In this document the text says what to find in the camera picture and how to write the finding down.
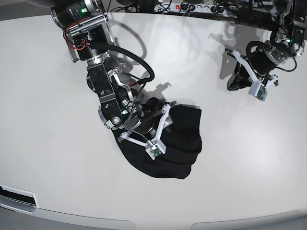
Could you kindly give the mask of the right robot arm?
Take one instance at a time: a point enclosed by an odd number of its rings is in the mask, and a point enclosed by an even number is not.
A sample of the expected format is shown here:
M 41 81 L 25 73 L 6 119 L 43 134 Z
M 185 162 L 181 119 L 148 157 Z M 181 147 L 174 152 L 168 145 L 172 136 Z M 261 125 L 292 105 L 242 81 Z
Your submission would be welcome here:
M 99 115 L 107 128 L 154 135 L 172 124 L 168 110 L 161 108 L 158 99 L 139 101 L 146 83 L 154 79 L 154 72 L 142 58 L 116 45 L 102 1 L 35 0 L 33 4 L 50 9 L 73 62 L 87 63 L 86 81 L 99 98 Z M 110 52 L 136 61 L 147 70 L 148 77 L 125 82 L 121 78 L 122 65 Z

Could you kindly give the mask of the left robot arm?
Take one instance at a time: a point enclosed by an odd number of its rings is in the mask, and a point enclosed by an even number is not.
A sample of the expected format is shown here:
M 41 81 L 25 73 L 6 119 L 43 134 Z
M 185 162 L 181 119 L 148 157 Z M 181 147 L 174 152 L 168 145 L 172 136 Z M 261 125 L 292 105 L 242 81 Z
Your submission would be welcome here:
M 236 60 L 236 67 L 227 82 L 229 91 L 249 88 L 249 93 L 262 98 L 270 85 L 278 86 L 278 77 L 272 74 L 275 69 L 282 69 L 281 64 L 296 60 L 305 47 L 307 2 L 305 0 L 274 0 L 268 9 L 263 1 L 258 2 L 265 11 L 254 9 L 254 2 L 248 2 L 249 22 L 252 25 L 267 28 L 269 40 L 251 41 L 242 55 L 238 50 L 225 49 L 225 53 Z

